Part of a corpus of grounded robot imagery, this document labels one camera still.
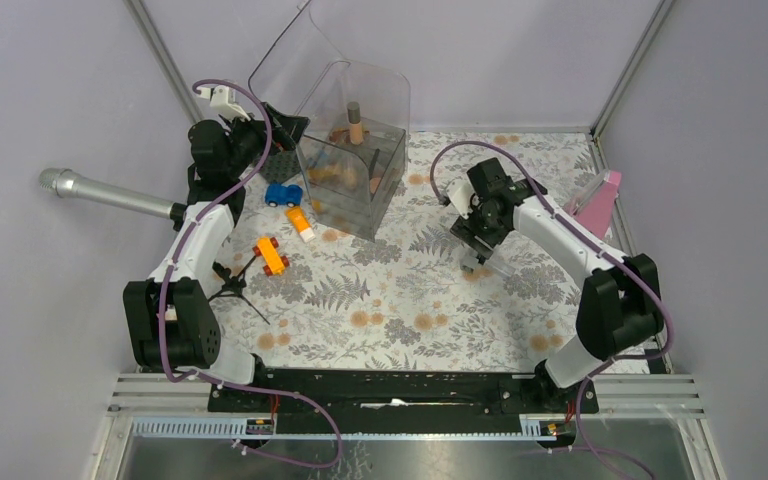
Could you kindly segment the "orange cream tube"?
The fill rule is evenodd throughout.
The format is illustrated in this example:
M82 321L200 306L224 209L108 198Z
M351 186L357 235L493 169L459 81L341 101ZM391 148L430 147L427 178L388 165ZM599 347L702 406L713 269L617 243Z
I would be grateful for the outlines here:
M315 239L313 227L300 206L288 208L285 215L303 242L308 243Z

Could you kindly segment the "beige makeup sponge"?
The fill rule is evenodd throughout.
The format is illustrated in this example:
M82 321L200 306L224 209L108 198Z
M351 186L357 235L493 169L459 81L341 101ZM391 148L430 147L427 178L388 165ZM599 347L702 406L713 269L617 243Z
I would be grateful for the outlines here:
M354 189L358 185L358 176L351 166L332 164L324 167L320 174L320 182L323 184L342 185L348 189Z

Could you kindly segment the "orange round sponge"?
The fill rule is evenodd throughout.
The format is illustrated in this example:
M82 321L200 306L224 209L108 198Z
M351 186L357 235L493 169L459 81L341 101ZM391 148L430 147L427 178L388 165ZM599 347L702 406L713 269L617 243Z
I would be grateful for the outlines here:
M369 191L372 195L375 195L384 185L383 178L380 176L373 177L369 180Z

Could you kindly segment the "black mascara stick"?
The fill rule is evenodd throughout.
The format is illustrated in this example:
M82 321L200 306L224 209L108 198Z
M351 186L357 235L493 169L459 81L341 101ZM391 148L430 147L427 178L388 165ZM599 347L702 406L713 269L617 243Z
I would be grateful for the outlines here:
M368 175L369 175L369 178L372 178L375 175L375 167L376 167L376 163L378 162L378 158L379 158L380 154L381 154L381 150L380 149L375 149L373 154L372 154L372 156L371 156L371 159L368 162Z

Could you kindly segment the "clear acrylic organizer box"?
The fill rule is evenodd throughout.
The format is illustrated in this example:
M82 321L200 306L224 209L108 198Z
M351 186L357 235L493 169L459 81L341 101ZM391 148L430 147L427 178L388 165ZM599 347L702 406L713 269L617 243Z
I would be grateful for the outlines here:
M401 73L355 60L334 44L315 15L330 13L335 5L302 2L255 67L248 85L278 112L310 120L297 157L317 221L374 240L408 162L410 83ZM351 101L360 105L361 145L349 140ZM384 185L372 195L368 162L375 149L381 154L373 177L382 177ZM322 169L332 164L353 167L357 187L321 183Z

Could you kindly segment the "beige foundation tube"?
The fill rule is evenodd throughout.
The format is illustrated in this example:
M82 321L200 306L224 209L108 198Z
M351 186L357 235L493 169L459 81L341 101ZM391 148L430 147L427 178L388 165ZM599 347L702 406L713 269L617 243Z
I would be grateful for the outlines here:
M360 105L357 101L347 104L347 119L349 140L353 145L361 145L364 141L364 128Z

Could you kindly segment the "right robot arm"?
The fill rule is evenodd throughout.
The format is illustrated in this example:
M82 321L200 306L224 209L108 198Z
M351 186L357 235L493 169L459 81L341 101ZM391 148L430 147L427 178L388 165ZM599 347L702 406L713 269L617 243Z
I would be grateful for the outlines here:
M581 225L539 183L515 181L496 158L480 162L446 192L458 216L450 231L482 260L509 234L541 247L580 290L575 334L535 369L535 402L557 412L573 387L607 361L661 333L665 315L657 267L631 257Z

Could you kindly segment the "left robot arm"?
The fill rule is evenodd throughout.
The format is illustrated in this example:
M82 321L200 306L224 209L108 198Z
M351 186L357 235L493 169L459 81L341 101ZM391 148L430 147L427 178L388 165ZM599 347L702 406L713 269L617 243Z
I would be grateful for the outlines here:
M255 374L254 354L223 343L205 284L222 270L216 257L240 220L246 184L269 161L295 155L309 120L282 114L227 80L199 80L192 89L220 118L190 128L187 202L174 204L168 215L177 236L148 278L124 289L130 342L139 366L172 382L198 377L232 386L232 398L256 411L269 401L271 387ZM260 119L251 119L235 94L246 94Z

